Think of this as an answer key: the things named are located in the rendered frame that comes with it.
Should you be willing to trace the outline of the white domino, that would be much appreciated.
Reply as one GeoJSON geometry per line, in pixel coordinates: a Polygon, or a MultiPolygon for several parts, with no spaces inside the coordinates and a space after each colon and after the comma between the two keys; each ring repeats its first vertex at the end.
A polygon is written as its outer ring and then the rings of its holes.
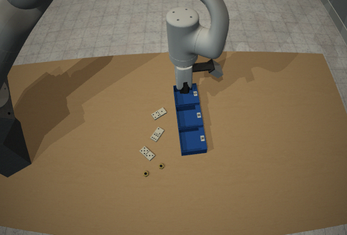
{"type": "Polygon", "coordinates": [[[153,133],[153,135],[150,137],[150,139],[152,139],[153,141],[157,142],[163,132],[164,132],[164,130],[161,129],[160,127],[158,127],[155,130],[155,132],[153,133]]]}
{"type": "Polygon", "coordinates": [[[161,116],[165,115],[167,112],[164,110],[164,108],[159,109],[158,111],[151,114],[151,116],[154,118],[154,120],[160,118],[161,116]]]}
{"type": "Polygon", "coordinates": [[[155,155],[145,146],[139,152],[141,152],[149,161],[155,157],[155,155]]]}

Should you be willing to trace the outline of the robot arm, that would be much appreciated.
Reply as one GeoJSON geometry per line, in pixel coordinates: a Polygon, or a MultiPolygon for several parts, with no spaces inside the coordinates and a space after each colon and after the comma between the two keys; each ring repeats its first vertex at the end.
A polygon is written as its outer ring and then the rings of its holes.
{"type": "MultiPolygon", "coordinates": [[[[9,99],[5,79],[26,39],[53,0],[0,0],[0,109],[9,99]]],[[[166,15],[170,61],[190,66],[193,72],[208,71],[223,76],[217,59],[223,52],[229,29],[229,14],[223,0],[200,0],[207,7],[210,28],[199,24],[198,13],[188,7],[171,9],[166,15]],[[195,63],[198,55],[208,62],[195,63]]]]}

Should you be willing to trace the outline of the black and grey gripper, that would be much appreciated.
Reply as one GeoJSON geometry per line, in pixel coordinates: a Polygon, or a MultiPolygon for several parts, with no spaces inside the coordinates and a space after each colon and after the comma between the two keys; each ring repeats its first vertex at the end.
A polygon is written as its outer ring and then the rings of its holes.
{"type": "Polygon", "coordinates": [[[174,64],[176,87],[180,90],[180,94],[187,94],[189,88],[192,88],[192,66],[193,64],[185,67],[174,64]]]}

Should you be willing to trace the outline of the blue rack of three bins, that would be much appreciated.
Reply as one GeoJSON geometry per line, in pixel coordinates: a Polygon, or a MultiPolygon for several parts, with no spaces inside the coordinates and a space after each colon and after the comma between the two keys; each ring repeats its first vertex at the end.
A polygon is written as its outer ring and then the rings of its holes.
{"type": "Polygon", "coordinates": [[[180,94],[176,85],[173,89],[182,156],[207,153],[196,83],[192,84],[187,94],[180,94]]]}

